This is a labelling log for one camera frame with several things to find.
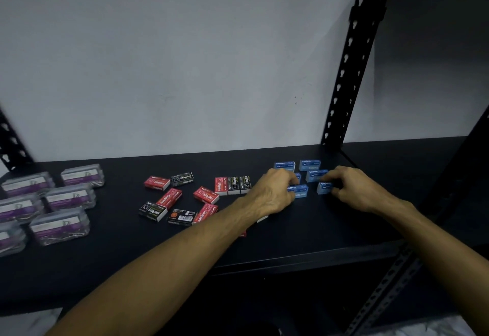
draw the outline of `barcode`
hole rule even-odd
[[[192,219],[193,219],[192,216],[183,216],[183,215],[180,215],[179,218],[178,218],[178,220],[184,220],[186,222],[191,222]]]

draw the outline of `forearm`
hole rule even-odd
[[[406,238],[479,336],[489,334],[489,262],[420,214],[389,201],[380,215]]]
[[[48,335],[155,333],[231,243],[256,222],[256,208],[238,199],[153,248],[83,299]]]

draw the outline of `hand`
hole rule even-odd
[[[393,203],[409,203],[390,194],[360,169],[337,166],[321,178],[322,181],[333,179],[341,179],[343,188],[333,188],[331,194],[360,211],[381,215],[384,210],[389,210]]]
[[[243,199],[257,210],[258,218],[282,211],[295,199],[295,192],[288,192],[289,184],[299,184],[291,171],[270,169],[258,180]]]

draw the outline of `left hand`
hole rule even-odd
[[[290,184],[299,184],[296,175],[285,169],[269,169],[243,199],[257,209],[258,218],[282,211],[295,199]]]

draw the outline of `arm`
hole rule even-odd
[[[323,180],[336,178],[343,181],[343,188],[334,188],[332,194],[357,210],[390,222],[445,287],[473,331],[479,336],[489,335],[489,261],[361,170],[338,166]]]
[[[150,335],[190,296],[250,225],[295,197],[293,172],[270,169],[246,195],[128,264],[70,310],[46,336]]]

